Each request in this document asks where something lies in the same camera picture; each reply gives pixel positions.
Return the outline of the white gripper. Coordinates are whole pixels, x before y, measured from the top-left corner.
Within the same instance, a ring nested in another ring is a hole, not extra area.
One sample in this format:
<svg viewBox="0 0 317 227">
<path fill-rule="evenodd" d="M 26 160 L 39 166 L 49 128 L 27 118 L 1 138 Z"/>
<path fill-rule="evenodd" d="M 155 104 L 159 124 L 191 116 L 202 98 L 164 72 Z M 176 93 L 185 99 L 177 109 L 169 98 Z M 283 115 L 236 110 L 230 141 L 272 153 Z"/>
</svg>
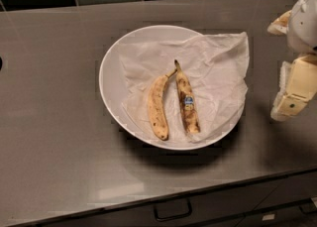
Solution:
<svg viewBox="0 0 317 227">
<path fill-rule="evenodd" d="M 317 93 L 317 0 L 298 0 L 267 31 L 286 35 L 288 45 L 298 53 L 314 54 L 282 63 L 279 91 L 270 112 L 272 119 L 282 122 L 298 115 Z"/>
</svg>

